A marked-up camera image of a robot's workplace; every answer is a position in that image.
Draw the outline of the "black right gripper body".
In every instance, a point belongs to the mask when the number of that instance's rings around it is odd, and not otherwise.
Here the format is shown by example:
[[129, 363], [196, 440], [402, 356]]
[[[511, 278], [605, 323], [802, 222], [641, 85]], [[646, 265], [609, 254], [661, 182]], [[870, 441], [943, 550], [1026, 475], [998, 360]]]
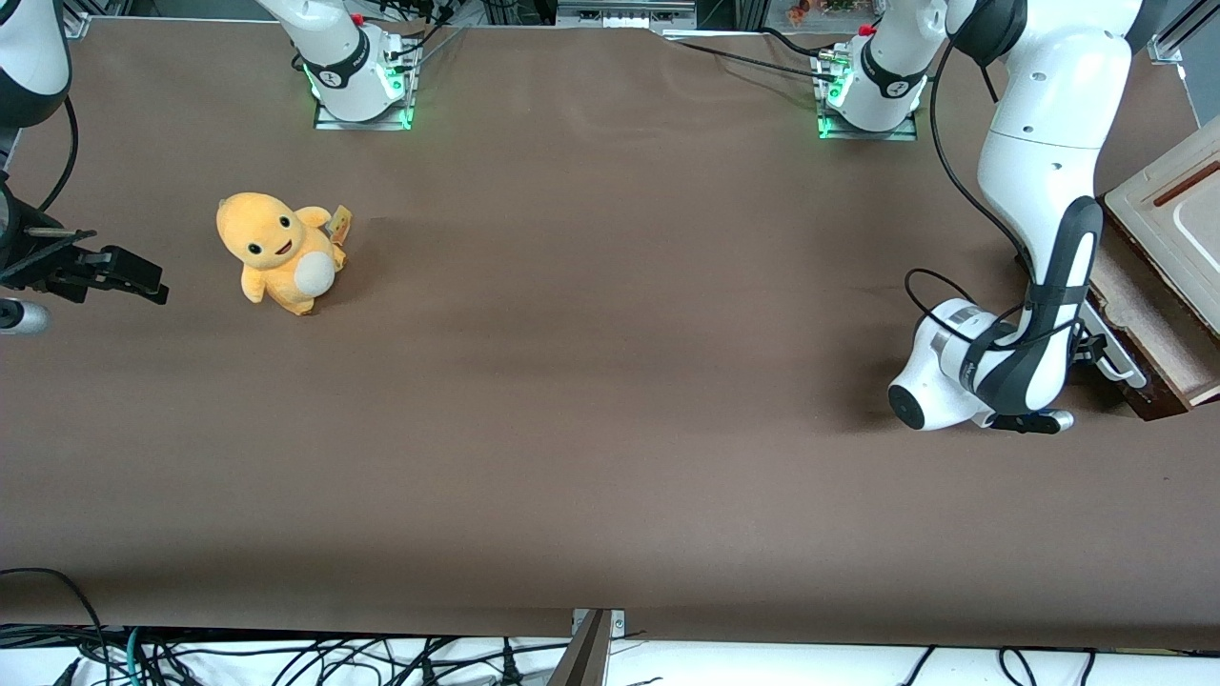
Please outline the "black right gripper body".
[[13, 195], [5, 181], [1, 190], [4, 288], [56, 295], [57, 272], [90, 273], [95, 278], [95, 269], [84, 262], [92, 251], [79, 243], [96, 236], [96, 231], [70, 229], [44, 210]]

